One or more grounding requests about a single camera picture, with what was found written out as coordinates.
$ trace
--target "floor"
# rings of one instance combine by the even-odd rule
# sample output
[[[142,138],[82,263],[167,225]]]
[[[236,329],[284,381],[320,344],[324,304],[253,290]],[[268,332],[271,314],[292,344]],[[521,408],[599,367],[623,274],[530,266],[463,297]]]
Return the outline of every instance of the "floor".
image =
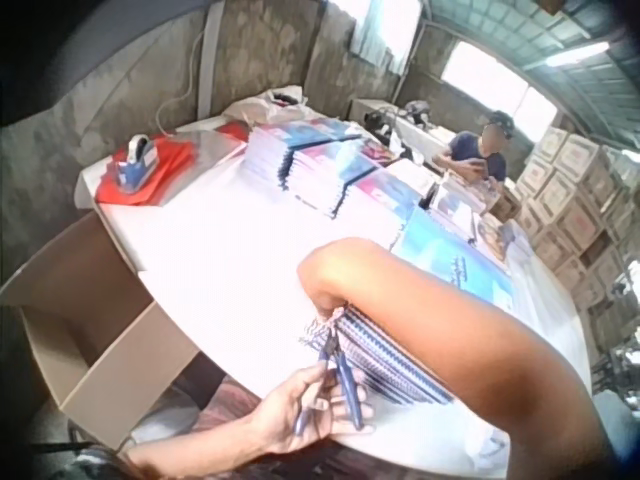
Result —
[[[202,354],[196,355],[174,384],[187,392],[199,409],[203,409],[222,382],[225,373]],[[49,399],[31,421],[26,431],[30,444],[56,444],[69,442],[67,417]],[[34,458],[32,480],[47,480],[55,472],[72,462],[71,452],[38,454]]]

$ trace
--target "table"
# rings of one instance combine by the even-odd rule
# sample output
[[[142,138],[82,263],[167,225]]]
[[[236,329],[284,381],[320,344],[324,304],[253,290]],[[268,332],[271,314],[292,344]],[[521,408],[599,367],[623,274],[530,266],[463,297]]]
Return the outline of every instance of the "table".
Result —
[[[229,375],[264,396],[294,369],[316,359],[315,352],[297,341],[314,316],[299,285],[297,265],[313,248],[347,233],[289,195],[244,177],[241,161],[239,157],[206,172],[162,208],[96,208],[144,285],[180,329]],[[76,197],[80,205],[91,206],[86,193],[95,191],[105,166],[106,160],[82,172]],[[589,384],[577,315],[550,317],[553,325],[545,331],[549,325],[535,315],[541,294],[527,268],[516,272],[514,282],[527,290],[519,303],[529,309],[533,304],[534,313],[518,316],[556,346]],[[562,291],[554,295],[566,300]],[[487,424],[461,402],[401,407],[374,397],[373,403],[377,432],[337,441],[410,468],[478,475],[465,444],[484,435]],[[504,475],[505,468],[498,468],[482,476]]]
[[[383,109],[389,120],[393,120],[394,112],[400,109],[384,100],[364,100],[355,99],[351,102],[349,120],[353,120],[364,125],[364,116],[375,110]],[[435,129],[436,135],[431,135],[404,118],[395,119],[396,131],[400,138],[410,147],[418,150],[425,159],[425,165],[436,173],[444,173],[442,168],[433,163],[433,156],[443,152],[448,147],[448,142],[438,138],[446,129],[438,127]]]

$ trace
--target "corrugated roof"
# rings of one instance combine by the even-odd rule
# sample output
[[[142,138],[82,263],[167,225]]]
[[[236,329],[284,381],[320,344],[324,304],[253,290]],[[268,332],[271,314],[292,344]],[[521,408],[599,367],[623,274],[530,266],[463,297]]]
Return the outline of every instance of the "corrugated roof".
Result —
[[[597,0],[567,0],[549,15],[532,0],[423,0],[435,24],[484,46],[553,97],[581,128],[640,148],[640,55],[623,23]],[[565,50],[607,40],[608,52],[549,67]]]

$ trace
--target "hand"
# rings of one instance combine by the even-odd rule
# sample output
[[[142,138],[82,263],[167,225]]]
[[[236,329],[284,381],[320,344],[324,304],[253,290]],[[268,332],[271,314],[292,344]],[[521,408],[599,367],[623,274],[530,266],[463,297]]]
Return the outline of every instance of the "hand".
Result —
[[[361,385],[364,374],[353,371],[358,383],[358,400],[362,417],[373,417],[373,407],[362,403],[366,390]],[[293,427],[301,410],[301,399],[307,390],[319,390],[313,415],[302,435],[293,433]],[[327,362],[318,362],[313,367],[298,370],[282,385],[272,391],[251,413],[252,431],[264,445],[266,453],[283,454],[305,448],[328,435],[366,434],[373,431],[371,425],[359,432],[351,423],[348,407],[338,385],[336,371],[327,371]]]
[[[487,161],[481,158],[470,158],[469,160],[455,162],[452,168],[469,183],[482,180],[489,174]]]

